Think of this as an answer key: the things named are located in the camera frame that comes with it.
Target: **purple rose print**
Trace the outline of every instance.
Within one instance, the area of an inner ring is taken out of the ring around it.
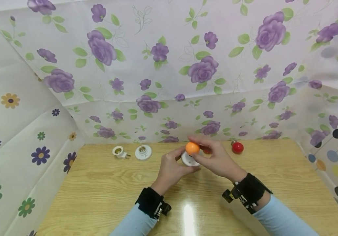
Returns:
[[[164,129],[163,129],[163,130],[161,130],[160,132],[161,132],[161,133],[163,133],[163,134],[166,134],[166,135],[169,135],[169,134],[170,134],[170,132],[169,132],[169,131],[167,131],[167,130],[164,130]]]
[[[319,35],[316,39],[317,43],[330,42],[335,35],[338,35],[338,23],[332,23],[330,26],[324,27],[317,34]]]
[[[234,104],[232,106],[232,112],[239,112],[242,111],[242,108],[245,107],[245,103],[244,102],[237,102],[236,104]]]
[[[139,97],[136,99],[136,102],[137,106],[139,106],[143,112],[157,113],[158,109],[161,109],[161,104],[157,101],[153,101],[151,97],[147,95]]]
[[[283,76],[288,75],[293,69],[295,69],[297,66],[297,63],[292,62],[291,64],[289,64],[286,68],[285,71],[283,72]]]
[[[153,60],[155,62],[166,61],[166,54],[168,54],[169,48],[162,43],[156,43],[156,46],[152,47],[151,54],[153,54]]]
[[[322,82],[319,81],[319,80],[312,80],[308,83],[308,86],[313,88],[313,89],[321,89]]]
[[[211,111],[205,111],[203,115],[207,118],[213,118],[213,112]]]
[[[279,125],[279,123],[277,123],[277,122],[273,122],[273,123],[269,124],[269,126],[270,126],[271,128],[277,128],[278,125]]]
[[[292,112],[290,111],[285,111],[280,115],[280,120],[288,120],[291,118]]]
[[[283,98],[288,96],[289,90],[290,88],[287,84],[284,81],[280,81],[270,89],[268,100],[273,103],[281,102]]]
[[[186,98],[183,94],[180,93],[174,99],[181,102],[181,101],[184,101]]]
[[[101,4],[95,4],[91,8],[91,12],[93,13],[93,21],[94,22],[102,22],[103,18],[106,16],[106,8],[104,8]]]
[[[216,34],[213,32],[208,32],[204,34],[204,41],[206,42],[206,47],[209,49],[214,49],[218,39],[216,38]]]
[[[258,28],[258,35],[255,39],[259,49],[269,52],[283,41],[286,34],[284,20],[285,15],[281,11],[264,18],[263,25]]]
[[[203,57],[203,59],[193,64],[187,75],[191,77],[192,83],[201,83],[208,81],[212,78],[212,75],[216,73],[216,68],[219,64],[211,56]]]
[[[333,129],[338,127],[338,118],[336,116],[329,116],[329,123]]]
[[[171,120],[167,122],[165,125],[168,129],[176,129],[178,127],[177,123]]]
[[[208,124],[200,129],[204,135],[216,134],[220,129],[220,122],[211,120]]]
[[[114,81],[110,81],[110,85],[112,86],[112,88],[117,91],[124,90],[123,84],[124,82],[118,78],[115,78]]]
[[[113,112],[111,112],[111,116],[114,118],[114,120],[122,120],[123,119],[122,112],[113,111]]]
[[[33,12],[40,12],[42,15],[51,15],[53,10],[56,10],[55,5],[49,0],[28,0],[27,6]]]
[[[87,34],[91,52],[103,64],[110,66],[116,60],[116,51],[113,45],[106,42],[105,37],[98,31],[92,30]]]
[[[262,137],[262,139],[278,139],[282,135],[282,132],[273,130],[268,135]]]
[[[267,72],[271,70],[271,67],[266,64],[263,68],[257,70],[257,74],[255,75],[258,79],[263,79],[267,77]]]
[[[73,75],[61,69],[53,69],[51,75],[43,80],[45,85],[55,92],[70,92],[74,89]]]
[[[99,117],[97,117],[97,116],[90,116],[89,117],[91,120],[94,120],[95,122],[97,122],[97,123],[100,123],[100,119],[99,119]]]
[[[152,84],[152,82],[149,79],[144,79],[141,80],[140,82],[140,86],[141,86],[141,90],[147,90],[149,89],[149,86]]]
[[[115,136],[115,132],[110,128],[105,128],[101,126],[99,131],[97,131],[98,136],[104,137],[105,139],[112,138]]]
[[[167,136],[166,139],[162,140],[164,143],[177,143],[179,142],[178,137]]]
[[[52,62],[52,63],[56,63],[56,55],[53,54],[52,52],[50,52],[49,50],[45,50],[43,48],[40,48],[39,50],[36,50],[38,52],[38,54],[44,58],[44,60],[46,60],[47,62]]]

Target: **table surface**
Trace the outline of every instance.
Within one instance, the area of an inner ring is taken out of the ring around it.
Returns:
[[[239,155],[231,152],[230,142],[223,144],[239,165],[320,235],[338,235],[338,205],[295,142],[243,141],[245,150]],[[122,145],[130,159],[116,159],[114,145],[84,146],[37,235],[109,235],[141,190],[156,179],[160,157],[181,145],[149,144],[153,154],[146,161],[134,157],[139,144]],[[164,198],[173,209],[149,235],[267,235],[239,202],[228,204],[221,197],[231,187],[204,167],[183,177]]]

